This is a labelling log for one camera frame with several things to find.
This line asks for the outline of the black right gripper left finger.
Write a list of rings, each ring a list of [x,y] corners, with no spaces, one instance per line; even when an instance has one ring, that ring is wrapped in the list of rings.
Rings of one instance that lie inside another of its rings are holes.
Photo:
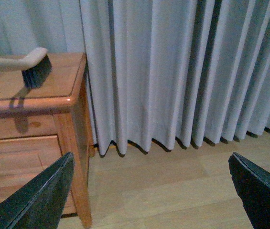
[[[0,203],[0,229],[55,229],[63,213],[75,160],[66,153]]]

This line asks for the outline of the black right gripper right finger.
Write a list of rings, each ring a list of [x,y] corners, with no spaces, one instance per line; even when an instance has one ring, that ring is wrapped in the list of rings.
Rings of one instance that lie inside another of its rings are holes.
[[[234,152],[229,160],[232,181],[255,229],[270,229],[270,172]]]

